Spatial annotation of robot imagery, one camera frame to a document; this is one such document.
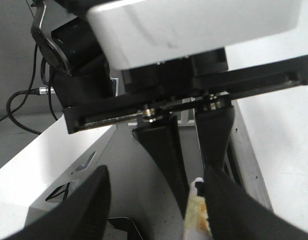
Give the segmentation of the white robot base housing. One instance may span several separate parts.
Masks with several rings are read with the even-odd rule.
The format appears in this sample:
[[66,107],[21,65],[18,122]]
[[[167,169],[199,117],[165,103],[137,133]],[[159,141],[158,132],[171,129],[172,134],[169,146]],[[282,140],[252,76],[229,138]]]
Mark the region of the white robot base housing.
[[73,192],[100,165],[116,125],[69,134],[64,116],[0,169],[0,240],[56,207],[57,187]]

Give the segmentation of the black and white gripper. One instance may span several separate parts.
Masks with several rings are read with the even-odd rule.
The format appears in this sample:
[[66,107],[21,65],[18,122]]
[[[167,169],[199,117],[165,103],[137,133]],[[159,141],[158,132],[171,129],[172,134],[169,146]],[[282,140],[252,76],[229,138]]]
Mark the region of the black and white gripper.
[[[222,170],[235,118],[231,100],[308,85],[308,55],[229,70],[225,53],[296,28],[300,0],[96,0],[66,7],[85,17],[126,90],[65,108],[70,134],[195,108],[203,172]],[[226,98],[208,102],[219,93]]]

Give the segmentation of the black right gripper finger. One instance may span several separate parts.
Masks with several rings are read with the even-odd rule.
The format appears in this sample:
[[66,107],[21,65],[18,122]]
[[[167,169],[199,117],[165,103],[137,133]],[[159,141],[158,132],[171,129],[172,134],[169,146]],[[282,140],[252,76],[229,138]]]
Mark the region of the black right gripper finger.
[[222,170],[204,171],[208,222],[215,240],[308,240],[308,233],[249,196]]
[[101,240],[111,206],[107,166],[101,165],[59,206],[7,240]]

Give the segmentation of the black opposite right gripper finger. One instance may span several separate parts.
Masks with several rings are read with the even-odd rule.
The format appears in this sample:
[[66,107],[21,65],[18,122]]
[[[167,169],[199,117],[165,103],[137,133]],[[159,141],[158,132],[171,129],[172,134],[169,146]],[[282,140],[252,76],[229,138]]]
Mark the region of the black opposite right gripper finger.
[[178,120],[175,115],[153,122],[137,121],[133,137],[151,156],[164,176],[182,217],[186,215],[189,182],[186,174]]

